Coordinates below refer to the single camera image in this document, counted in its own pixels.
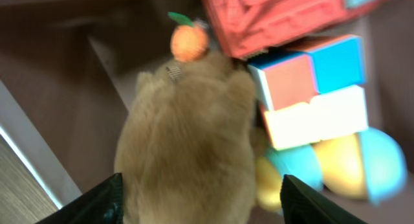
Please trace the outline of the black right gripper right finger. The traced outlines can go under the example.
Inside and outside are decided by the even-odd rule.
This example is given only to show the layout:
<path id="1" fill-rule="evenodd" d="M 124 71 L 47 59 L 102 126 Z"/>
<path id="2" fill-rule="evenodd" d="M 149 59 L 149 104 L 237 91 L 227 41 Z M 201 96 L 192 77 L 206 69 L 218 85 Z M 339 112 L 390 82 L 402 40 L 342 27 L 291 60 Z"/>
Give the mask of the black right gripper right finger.
<path id="1" fill-rule="evenodd" d="M 286 224 L 367 224 L 294 175 L 284 175 L 280 198 Z"/>

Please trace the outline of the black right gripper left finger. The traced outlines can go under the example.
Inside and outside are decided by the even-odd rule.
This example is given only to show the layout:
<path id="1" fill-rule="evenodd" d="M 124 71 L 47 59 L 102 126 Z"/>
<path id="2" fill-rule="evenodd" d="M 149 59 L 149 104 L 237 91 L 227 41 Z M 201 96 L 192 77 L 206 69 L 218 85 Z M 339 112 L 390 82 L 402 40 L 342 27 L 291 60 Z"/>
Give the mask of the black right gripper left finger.
<path id="1" fill-rule="evenodd" d="M 36 224 L 123 224 L 122 174 L 115 173 Z"/>

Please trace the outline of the orange duck toy blue hat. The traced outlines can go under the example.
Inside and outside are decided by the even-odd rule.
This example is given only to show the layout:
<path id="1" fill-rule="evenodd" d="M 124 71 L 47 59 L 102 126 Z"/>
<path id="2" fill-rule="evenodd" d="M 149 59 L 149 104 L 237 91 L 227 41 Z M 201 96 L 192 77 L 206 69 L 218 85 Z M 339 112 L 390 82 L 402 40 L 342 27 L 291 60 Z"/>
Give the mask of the orange duck toy blue hat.
<path id="1" fill-rule="evenodd" d="M 257 160 L 256 173 L 257 202 L 271 212 L 281 212 L 284 175 L 318 191 L 328 188 L 376 205 L 396 196 L 408 180 L 401 147 L 376 128 L 287 150 L 268 147 Z"/>

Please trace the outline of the brown plush capybara toy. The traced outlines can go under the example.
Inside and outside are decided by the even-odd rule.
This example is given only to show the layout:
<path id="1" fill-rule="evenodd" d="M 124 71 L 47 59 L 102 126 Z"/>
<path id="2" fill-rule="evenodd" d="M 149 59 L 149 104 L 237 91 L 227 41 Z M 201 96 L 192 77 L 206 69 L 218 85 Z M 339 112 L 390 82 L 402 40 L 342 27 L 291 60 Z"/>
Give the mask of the brown plush capybara toy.
<path id="1" fill-rule="evenodd" d="M 245 224 L 256 203 L 256 88 L 245 66 L 210 50 L 202 23 L 170 13 L 173 58 L 137 76 L 116 148 L 124 223 Z"/>

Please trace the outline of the multicoloured puzzle cube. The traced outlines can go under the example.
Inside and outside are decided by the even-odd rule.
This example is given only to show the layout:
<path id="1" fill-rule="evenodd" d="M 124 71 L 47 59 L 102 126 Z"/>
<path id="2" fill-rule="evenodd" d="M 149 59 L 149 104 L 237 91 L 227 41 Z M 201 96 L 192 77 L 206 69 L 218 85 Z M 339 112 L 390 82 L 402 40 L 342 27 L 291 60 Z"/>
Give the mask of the multicoloured puzzle cube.
<path id="1" fill-rule="evenodd" d="M 359 36 L 316 36 L 248 61 L 276 150 L 369 127 L 364 44 Z"/>

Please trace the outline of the red toy truck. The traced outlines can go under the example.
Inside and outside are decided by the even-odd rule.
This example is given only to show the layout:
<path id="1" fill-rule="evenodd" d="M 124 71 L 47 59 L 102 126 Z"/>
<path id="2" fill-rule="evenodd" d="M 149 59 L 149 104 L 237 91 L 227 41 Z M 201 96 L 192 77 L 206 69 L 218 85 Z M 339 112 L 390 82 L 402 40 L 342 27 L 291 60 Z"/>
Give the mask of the red toy truck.
<path id="1" fill-rule="evenodd" d="M 358 18 L 388 0 L 201 0 L 223 52 L 249 58 Z"/>

